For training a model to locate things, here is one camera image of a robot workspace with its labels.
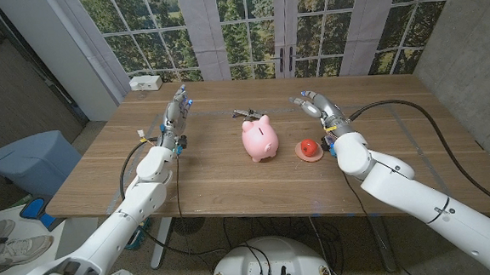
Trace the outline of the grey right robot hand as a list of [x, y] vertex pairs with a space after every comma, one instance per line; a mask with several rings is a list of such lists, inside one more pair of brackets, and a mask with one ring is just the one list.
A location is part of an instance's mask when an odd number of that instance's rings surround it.
[[288, 101], [297, 105], [310, 117], [318, 118], [328, 134], [340, 137], [354, 132], [344, 113], [326, 96], [309, 90], [302, 91], [301, 95], [302, 98], [289, 97]]

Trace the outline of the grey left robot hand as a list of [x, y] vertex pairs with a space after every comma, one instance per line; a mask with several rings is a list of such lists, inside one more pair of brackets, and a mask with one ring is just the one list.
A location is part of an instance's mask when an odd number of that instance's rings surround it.
[[185, 85], [182, 84], [162, 115], [161, 133], [157, 139], [157, 146], [178, 152], [179, 147], [182, 146], [179, 141], [184, 134], [186, 118], [191, 106], [192, 99], [188, 98]]

